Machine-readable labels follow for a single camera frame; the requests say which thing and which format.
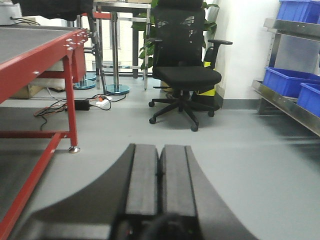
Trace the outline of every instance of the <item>red table leg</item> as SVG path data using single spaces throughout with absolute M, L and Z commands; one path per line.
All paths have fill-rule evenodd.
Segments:
M 72 62 L 68 56 L 65 56 L 63 58 L 63 69 L 65 74 L 66 104 L 67 104 L 68 119 L 69 119 L 69 137 L 71 142 L 71 147 L 69 148 L 69 152 L 77 153 L 80 151 L 80 148 L 78 147 L 78 139 L 77 139 Z
M 0 240 L 6 240 L 9 236 L 31 193 L 33 192 L 37 182 L 39 181 L 39 178 L 46 169 L 48 162 L 54 155 L 54 152 L 64 135 L 65 134 L 63 132 L 59 132 L 52 137 L 50 143 L 42 153 L 39 161 L 34 166 L 31 174 L 16 196 L 13 204 L 4 216 L 2 222 L 0 222 Z

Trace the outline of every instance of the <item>red metal table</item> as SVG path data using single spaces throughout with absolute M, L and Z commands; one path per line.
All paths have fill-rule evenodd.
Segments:
M 27 180 L 0 217 L 0 240 L 6 240 L 61 139 L 78 148 L 73 83 L 85 75 L 85 29 L 46 26 L 0 27 L 0 104 L 37 77 L 65 79 L 68 131 L 0 131 L 0 138 L 51 139 Z M 47 71 L 58 61 L 63 71 Z

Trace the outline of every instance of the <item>chair seat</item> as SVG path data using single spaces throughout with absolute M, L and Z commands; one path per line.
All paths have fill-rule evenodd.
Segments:
M 171 88 L 186 91 L 214 88 L 222 78 L 219 72 L 202 66 L 159 66 L 153 71 Z

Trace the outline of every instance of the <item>cardboard box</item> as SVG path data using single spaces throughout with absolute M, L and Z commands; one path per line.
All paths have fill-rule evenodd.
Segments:
M 35 94 L 40 92 L 44 87 L 43 86 L 31 86 L 27 85 L 17 91 L 15 94 L 11 96 L 13 99 L 30 99 Z

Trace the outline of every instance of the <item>red metal frame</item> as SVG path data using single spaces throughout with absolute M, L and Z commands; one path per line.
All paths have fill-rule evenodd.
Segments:
M 76 29 L 9 61 L 0 63 L 2 79 L 0 80 L 0 103 L 36 77 L 65 79 L 69 123 L 69 131 L 0 131 L 0 138 L 51 139 L 10 209 L 0 222 L 0 240 L 8 238 L 60 140 L 69 138 L 73 147 L 78 144 L 73 84 L 79 82 L 86 72 L 84 42 L 87 40 L 86 30 Z M 63 71 L 46 71 L 61 59 L 63 61 Z
M 111 13 L 94 11 L 93 12 L 93 17 L 96 18 L 96 19 L 108 20 L 108 19 L 111 19 Z

